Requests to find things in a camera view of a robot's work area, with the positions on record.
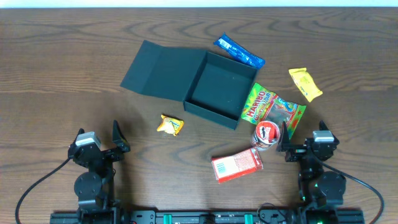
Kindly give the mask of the small red Pringles can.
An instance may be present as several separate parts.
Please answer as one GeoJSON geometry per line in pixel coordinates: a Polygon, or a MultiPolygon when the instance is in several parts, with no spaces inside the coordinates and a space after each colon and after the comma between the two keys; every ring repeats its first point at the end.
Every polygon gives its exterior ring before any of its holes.
{"type": "Polygon", "coordinates": [[[252,137],[251,145],[259,151],[266,151],[280,138],[278,125],[271,121],[261,121],[257,124],[252,137]]]}

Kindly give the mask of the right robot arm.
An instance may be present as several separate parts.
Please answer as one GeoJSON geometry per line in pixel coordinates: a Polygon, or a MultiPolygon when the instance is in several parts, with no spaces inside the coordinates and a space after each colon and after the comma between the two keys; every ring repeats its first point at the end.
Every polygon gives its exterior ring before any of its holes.
{"type": "Polygon", "coordinates": [[[343,204],[346,178],[335,171],[325,171],[324,161],[333,156],[339,140],[323,121],[303,144],[292,144],[286,123],[282,123],[277,151],[285,161],[298,162],[298,193],[302,204],[287,211],[286,223],[338,223],[336,207],[343,204]]]}

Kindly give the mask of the dark green box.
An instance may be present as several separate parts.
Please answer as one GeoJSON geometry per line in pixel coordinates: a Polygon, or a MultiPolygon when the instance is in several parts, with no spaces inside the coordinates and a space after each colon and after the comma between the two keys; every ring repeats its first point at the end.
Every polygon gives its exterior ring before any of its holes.
{"type": "Polygon", "coordinates": [[[257,69],[205,49],[143,41],[120,86],[180,101],[184,110],[236,129],[257,69]]]}

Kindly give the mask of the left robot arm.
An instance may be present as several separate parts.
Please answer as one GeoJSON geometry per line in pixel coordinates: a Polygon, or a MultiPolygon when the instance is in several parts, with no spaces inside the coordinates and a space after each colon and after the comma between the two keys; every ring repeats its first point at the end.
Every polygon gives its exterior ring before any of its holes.
{"type": "Polygon", "coordinates": [[[131,150],[117,121],[113,121],[112,142],[114,148],[101,150],[101,142],[95,132],[80,129],[68,149],[68,158],[88,169],[74,184],[78,197],[78,223],[129,223],[130,214],[115,199],[113,167],[131,150]]]}

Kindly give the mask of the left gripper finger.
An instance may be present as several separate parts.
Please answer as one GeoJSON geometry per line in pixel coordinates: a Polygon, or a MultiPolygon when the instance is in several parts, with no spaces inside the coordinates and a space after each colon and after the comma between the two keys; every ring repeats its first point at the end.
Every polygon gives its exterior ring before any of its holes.
{"type": "Polygon", "coordinates": [[[73,144],[76,143],[76,140],[77,140],[78,136],[79,136],[80,134],[84,134],[84,133],[85,133],[85,130],[84,130],[83,128],[80,128],[79,131],[78,131],[78,133],[77,133],[77,135],[76,135],[76,137],[75,137],[75,139],[74,139],[74,141],[73,141],[73,144]]]}
{"type": "Polygon", "coordinates": [[[129,152],[131,150],[130,144],[122,134],[119,123],[116,120],[113,121],[112,142],[121,152],[129,152]]]}

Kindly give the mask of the red and white carton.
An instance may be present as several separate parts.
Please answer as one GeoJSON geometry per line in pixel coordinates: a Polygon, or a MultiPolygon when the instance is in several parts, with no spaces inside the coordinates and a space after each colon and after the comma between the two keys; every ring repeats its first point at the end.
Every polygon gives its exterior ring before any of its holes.
{"type": "Polygon", "coordinates": [[[212,158],[211,165],[219,184],[263,169],[261,157],[255,148],[231,156],[212,158]]]}

